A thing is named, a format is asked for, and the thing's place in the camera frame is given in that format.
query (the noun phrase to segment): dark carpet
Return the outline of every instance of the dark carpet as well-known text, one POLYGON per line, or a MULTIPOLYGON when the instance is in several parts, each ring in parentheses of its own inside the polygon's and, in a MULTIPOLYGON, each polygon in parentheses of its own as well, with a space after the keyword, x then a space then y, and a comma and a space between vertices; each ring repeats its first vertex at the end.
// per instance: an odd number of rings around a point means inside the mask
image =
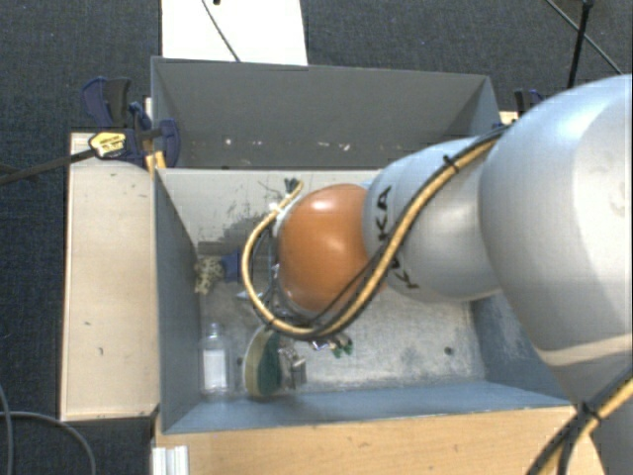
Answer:
MULTIPOLYGON (((581 0, 555 0, 578 21, 581 0)), ((563 89, 576 33, 542 0, 302 0, 312 64, 489 75, 502 109, 512 91, 563 89)), ((596 0, 588 33, 631 72, 633 0, 596 0)), ((160 0, 0 0, 0 162, 27 167, 66 153, 91 125, 79 89, 97 76, 149 94, 160 53, 160 0)), ((579 82, 613 74, 588 45, 579 82)), ((0 187, 0 384, 14 410, 55 415, 61 343, 65 172, 0 187)), ((148 473, 148 420, 77 425, 100 474, 148 473)), ((17 474, 88 473, 54 427, 16 421, 17 474)), ((0 424, 0 473, 6 459, 0 424)))

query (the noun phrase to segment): white paper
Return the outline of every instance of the white paper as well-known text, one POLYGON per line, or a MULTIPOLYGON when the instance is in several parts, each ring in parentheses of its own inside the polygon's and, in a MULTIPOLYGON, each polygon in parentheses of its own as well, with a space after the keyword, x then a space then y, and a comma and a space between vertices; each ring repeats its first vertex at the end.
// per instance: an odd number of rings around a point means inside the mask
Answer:
MULTIPOLYGON (((307 65, 299 0, 205 0, 241 61, 307 65)), ((233 61, 201 0, 162 0, 162 54, 233 61)))

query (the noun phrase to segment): blue clamp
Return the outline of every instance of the blue clamp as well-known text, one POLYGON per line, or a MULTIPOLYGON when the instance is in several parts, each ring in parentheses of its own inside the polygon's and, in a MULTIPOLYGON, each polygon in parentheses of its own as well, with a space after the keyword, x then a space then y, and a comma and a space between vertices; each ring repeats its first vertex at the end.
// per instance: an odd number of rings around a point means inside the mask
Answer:
POLYGON ((175 167, 180 155, 180 133, 176 122, 172 118, 162 120, 158 129, 152 130, 152 122, 139 102, 132 102, 127 106, 127 95, 130 80, 126 78, 106 79, 96 77, 88 81, 81 89, 81 101, 85 112, 90 116, 101 131, 117 129, 126 137, 126 152, 118 153, 106 159, 122 160, 139 167, 145 166, 145 157, 149 155, 142 148, 146 140, 157 142, 165 154, 167 167, 175 167), (127 125, 127 112, 132 115, 133 127, 127 125))
POLYGON ((543 102, 545 98, 534 89, 516 89, 514 90, 514 100, 516 101, 516 112, 519 116, 522 116, 534 106, 543 102))
POLYGON ((241 272, 239 270, 239 263, 241 261, 241 253, 239 250, 235 250, 233 253, 224 255, 220 258, 220 264, 225 269, 225 282, 241 280, 241 272))

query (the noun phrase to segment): green object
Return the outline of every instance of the green object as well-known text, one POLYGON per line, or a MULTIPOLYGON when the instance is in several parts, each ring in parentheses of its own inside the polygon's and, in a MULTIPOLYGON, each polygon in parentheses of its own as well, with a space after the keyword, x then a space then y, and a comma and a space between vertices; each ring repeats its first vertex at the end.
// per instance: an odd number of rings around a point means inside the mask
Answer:
POLYGON ((260 328, 246 351, 244 385, 254 398, 267 398, 281 388, 279 333, 260 328))

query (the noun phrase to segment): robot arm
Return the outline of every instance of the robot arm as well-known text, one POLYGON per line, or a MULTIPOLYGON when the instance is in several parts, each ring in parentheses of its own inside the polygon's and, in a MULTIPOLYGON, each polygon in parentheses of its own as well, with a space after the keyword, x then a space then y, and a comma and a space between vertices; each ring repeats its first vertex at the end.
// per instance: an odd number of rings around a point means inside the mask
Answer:
MULTIPOLYGON (((631 365, 630 173, 627 75, 564 92, 509 129, 394 162, 367 192, 339 185, 306 196, 278 233, 282 292, 303 321, 283 321, 249 295, 274 329, 310 340, 345 329, 383 281, 431 302, 500 290, 583 403, 631 365)), ((243 255, 247 288, 257 238, 243 255)), ((594 435, 609 473, 633 466, 631 427, 627 404, 594 435)))

